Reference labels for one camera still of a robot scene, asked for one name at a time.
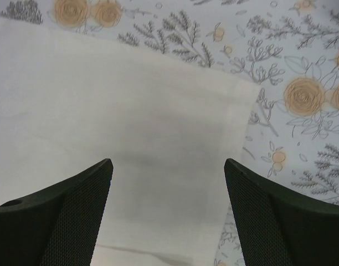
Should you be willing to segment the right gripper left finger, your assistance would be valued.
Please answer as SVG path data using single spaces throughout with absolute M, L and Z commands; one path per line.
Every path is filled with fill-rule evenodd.
M 90 265 L 113 165 L 85 171 L 0 206 L 0 265 Z

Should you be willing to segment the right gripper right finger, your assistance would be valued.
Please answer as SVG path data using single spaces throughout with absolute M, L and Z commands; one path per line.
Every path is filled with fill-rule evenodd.
M 339 206 L 229 158 L 224 173 L 245 265 L 339 265 Z

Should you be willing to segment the white t shirt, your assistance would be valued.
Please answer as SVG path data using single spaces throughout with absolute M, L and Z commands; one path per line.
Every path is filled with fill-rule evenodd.
M 0 18 L 0 204 L 109 158 L 93 265 L 212 265 L 259 86 Z

